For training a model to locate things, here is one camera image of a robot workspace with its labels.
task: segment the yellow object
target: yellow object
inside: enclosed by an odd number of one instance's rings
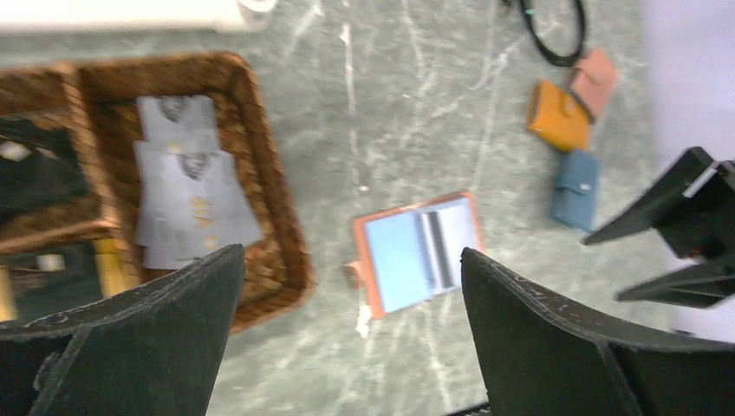
[[[95,240],[94,250],[97,252],[97,271],[100,274],[102,294],[109,297],[130,289],[131,285],[122,271],[122,262],[118,257],[114,240],[112,238]]]
[[[589,117],[574,97],[547,80],[533,89],[526,127],[563,152],[589,146]]]
[[[5,266],[0,266],[0,322],[13,321],[17,317],[18,310],[10,287],[10,274]]]

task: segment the gray marble surface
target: gray marble surface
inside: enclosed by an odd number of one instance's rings
[[[257,71],[319,288],[302,309],[230,339],[208,414],[439,415],[481,401],[461,293],[367,322],[361,334],[360,293],[341,276],[354,257],[350,218],[448,192],[474,192],[499,262],[610,314],[666,325],[661,308],[612,300],[664,270],[654,235],[590,249],[549,219],[557,156],[523,118],[533,83],[565,71],[497,3],[292,1],[256,35],[0,38],[3,66],[231,49]],[[571,2],[549,3],[537,11],[540,30],[567,48]],[[638,2],[587,5],[590,42],[621,72],[592,146],[602,221],[650,183],[654,139]]]

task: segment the brown wicker tray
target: brown wicker tray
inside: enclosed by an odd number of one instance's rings
[[[219,135],[237,160],[237,175],[263,229],[245,253],[242,304],[232,333],[303,304],[315,278],[257,80],[229,52],[58,64],[0,73],[0,116],[32,114],[43,127],[69,127],[94,195],[14,219],[0,228],[0,253],[60,241],[115,240],[131,285],[165,272],[145,270],[134,243],[140,177],[133,143],[141,140],[135,98],[207,94]]]

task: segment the blue wallet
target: blue wallet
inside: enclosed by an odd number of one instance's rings
[[[592,231],[599,177],[600,166],[591,154],[582,150],[564,154],[556,176],[551,217],[571,228]]]

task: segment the white object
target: white object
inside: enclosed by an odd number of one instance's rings
[[[36,257],[40,271],[64,270],[64,257],[59,254],[43,254]]]
[[[259,31],[278,0],[23,0],[3,2],[0,33],[214,29]]]
[[[642,2],[660,168],[690,146],[735,158],[735,8],[732,0]],[[671,259],[672,268],[687,263]],[[673,329],[735,342],[735,299],[710,309],[672,307]]]
[[[26,146],[16,143],[15,141],[5,141],[0,145],[0,157],[14,162],[20,162],[30,155],[30,150]]]

